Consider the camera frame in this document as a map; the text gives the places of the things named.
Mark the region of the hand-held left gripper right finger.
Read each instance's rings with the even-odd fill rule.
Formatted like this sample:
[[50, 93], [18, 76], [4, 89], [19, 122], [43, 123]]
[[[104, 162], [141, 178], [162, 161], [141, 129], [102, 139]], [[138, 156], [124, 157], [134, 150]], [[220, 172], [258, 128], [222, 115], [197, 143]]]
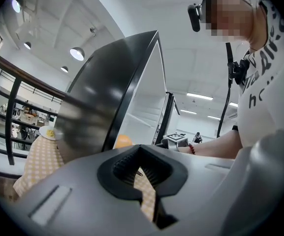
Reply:
[[155, 191], [152, 231], [141, 236], [224, 236], [228, 209], [217, 189], [233, 162], [140, 148], [141, 168]]

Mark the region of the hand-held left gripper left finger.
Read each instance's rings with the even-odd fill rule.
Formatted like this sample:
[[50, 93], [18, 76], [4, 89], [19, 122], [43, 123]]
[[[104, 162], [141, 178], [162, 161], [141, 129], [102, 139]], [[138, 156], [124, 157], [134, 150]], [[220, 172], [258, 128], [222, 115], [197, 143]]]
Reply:
[[28, 236], [150, 236], [159, 231], [138, 201], [117, 199], [97, 179], [99, 166], [125, 148], [82, 157], [34, 185], [18, 202], [0, 198], [16, 228]]

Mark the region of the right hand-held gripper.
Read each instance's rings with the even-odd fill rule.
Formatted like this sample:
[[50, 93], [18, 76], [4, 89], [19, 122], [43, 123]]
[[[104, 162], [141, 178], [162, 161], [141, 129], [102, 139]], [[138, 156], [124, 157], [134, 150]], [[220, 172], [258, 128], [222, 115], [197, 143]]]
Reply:
[[164, 148], [173, 151], [179, 151], [179, 148], [189, 146], [187, 137], [177, 133], [164, 135], [161, 143], [163, 144]]

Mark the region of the orange round object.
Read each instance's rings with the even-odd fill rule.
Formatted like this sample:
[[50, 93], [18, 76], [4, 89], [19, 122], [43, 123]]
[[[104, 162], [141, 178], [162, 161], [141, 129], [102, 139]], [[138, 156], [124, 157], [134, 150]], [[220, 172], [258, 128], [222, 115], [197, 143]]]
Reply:
[[127, 135], [121, 134], [117, 137], [114, 148], [124, 148], [132, 145], [134, 145], [134, 143], [131, 138]]

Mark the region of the black mini fridge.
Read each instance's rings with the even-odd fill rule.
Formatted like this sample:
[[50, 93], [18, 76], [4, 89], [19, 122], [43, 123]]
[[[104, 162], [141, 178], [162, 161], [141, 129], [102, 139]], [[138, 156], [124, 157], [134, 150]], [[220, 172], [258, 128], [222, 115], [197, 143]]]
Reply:
[[177, 131], [179, 116], [159, 32], [139, 33], [97, 49], [80, 68], [56, 120], [58, 150], [67, 163], [114, 149], [121, 134], [156, 145]]

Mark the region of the person's right forearm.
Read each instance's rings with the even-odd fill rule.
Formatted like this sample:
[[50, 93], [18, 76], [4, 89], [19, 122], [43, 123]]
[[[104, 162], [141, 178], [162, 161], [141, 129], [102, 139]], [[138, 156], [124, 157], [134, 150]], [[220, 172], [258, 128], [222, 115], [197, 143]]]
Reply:
[[230, 130], [214, 140], [188, 147], [180, 147], [179, 152], [198, 156], [235, 159], [242, 147], [239, 132]]

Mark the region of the white plate with yellow food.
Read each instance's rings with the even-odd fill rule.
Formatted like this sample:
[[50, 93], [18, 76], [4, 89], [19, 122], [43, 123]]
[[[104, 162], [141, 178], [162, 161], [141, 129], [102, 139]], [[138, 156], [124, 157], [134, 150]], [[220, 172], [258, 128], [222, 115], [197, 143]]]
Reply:
[[43, 138], [46, 138], [50, 141], [59, 141], [63, 138], [63, 133], [53, 126], [43, 126], [39, 128], [39, 134]]

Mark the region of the person in white t-shirt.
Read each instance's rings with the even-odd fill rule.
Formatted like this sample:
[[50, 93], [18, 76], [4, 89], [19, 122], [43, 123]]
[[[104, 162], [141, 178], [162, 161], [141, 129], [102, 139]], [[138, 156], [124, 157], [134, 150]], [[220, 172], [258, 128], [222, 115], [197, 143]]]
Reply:
[[260, 0], [267, 14], [267, 42], [252, 54], [245, 86], [240, 88], [237, 125], [242, 146], [251, 147], [284, 130], [284, 19], [270, 0]]

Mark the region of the black metal railing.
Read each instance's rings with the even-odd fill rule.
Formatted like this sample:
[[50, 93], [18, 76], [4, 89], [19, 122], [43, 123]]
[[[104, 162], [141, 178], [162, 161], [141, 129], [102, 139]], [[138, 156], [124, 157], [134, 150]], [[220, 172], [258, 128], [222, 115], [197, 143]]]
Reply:
[[21, 105], [30, 107], [30, 108], [34, 108], [37, 111], [40, 112], [44, 112], [47, 113], [51, 116], [56, 116], [56, 113], [53, 112], [49, 112], [47, 110], [41, 109], [37, 106], [34, 106], [32, 104], [26, 103], [20, 99], [17, 98], [17, 93], [19, 90], [19, 87], [21, 85], [22, 82], [33, 86], [34, 88], [47, 93], [55, 98], [61, 99], [63, 100], [66, 96], [66, 94], [46, 83], [44, 83], [43, 81], [33, 77], [32, 75], [30, 75], [29, 73], [21, 70], [20, 68], [16, 67], [15, 65], [13, 65], [12, 63], [10, 63], [9, 61], [7, 61], [6, 59], [4, 59], [3, 57], [0, 56], [0, 69], [8, 74], [10, 74], [11, 76], [13, 76], [15, 78], [14, 82], [13, 82], [13, 86], [11, 88], [11, 91], [9, 94], [4, 93], [0, 90], [0, 95], [7, 98], [8, 99], [8, 103], [7, 103], [7, 109], [6, 109], [6, 114], [3, 115], [0, 113], [0, 118], [5, 120], [5, 132], [3, 135], [1, 135], [2, 138], [5, 139], [5, 146], [6, 149], [0, 149], [0, 153], [4, 154], [7, 156], [8, 162], [11, 166], [15, 165], [15, 161], [14, 158], [15, 157], [20, 157], [20, 158], [25, 158], [25, 155], [20, 155], [17, 153], [14, 153], [12, 150], [12, 143], [13, 142], [17, 142], [17, 143], [23, 143], [23, 144], [28, 144], [29, 142], [26, 140], [22, 140], [22, 139], [17, 139], [17, 138], [13, 138], [11, 135], [11, 126], [12, 124], [16, 123], [18, 125], [21, 126], [26, 126], [29, 127], [30, 129], [38, 129], [39, 127], [36, 125], [30, 125], [28, 123], [24, 123], [22, 121], [19, 120], [15, 120], [13, 118], [13, 109], [16, 103], [19, 103]]

